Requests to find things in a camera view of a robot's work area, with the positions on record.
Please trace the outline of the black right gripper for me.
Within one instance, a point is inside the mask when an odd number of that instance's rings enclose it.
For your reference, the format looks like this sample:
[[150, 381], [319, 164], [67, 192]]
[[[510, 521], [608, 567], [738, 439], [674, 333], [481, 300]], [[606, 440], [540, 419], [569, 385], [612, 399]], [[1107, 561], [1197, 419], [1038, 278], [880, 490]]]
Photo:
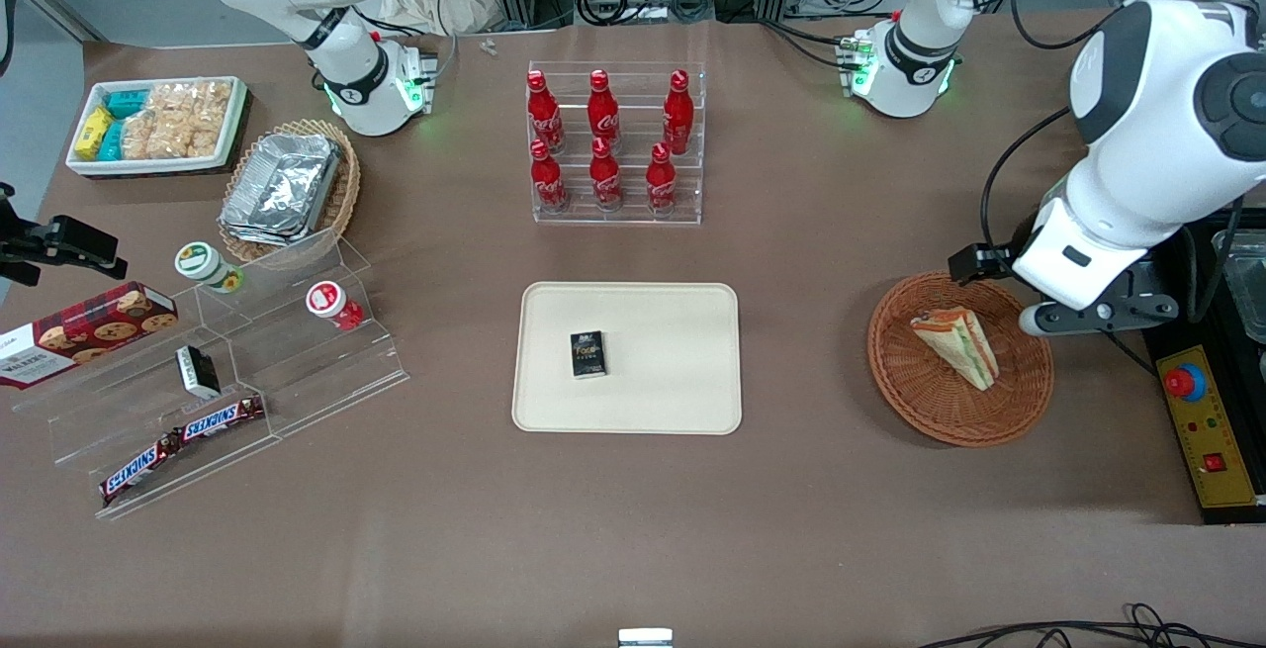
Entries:
[[3, 220], [1, 277], [35, 287], [46, 266], [81, 266], [123, 280], [130, 265], [118, 254], [118, 243], [73, 216], [53, 216], [46, 224], [8, 216]]

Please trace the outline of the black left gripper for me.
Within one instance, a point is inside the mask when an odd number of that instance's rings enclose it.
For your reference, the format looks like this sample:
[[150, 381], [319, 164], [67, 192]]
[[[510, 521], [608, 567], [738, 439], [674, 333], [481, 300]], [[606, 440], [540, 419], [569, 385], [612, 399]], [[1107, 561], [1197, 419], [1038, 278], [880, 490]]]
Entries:
[[1019, 284], [1028, 284], [1013, 270], [1019, 251], [1022, 247], [1013, 242], [1005, 243], [1005, 246], [987, 246], [985, 242], [965, 246], [950, 256], [950, 278], [955, 284], [1003, 278], [1014, 278]]

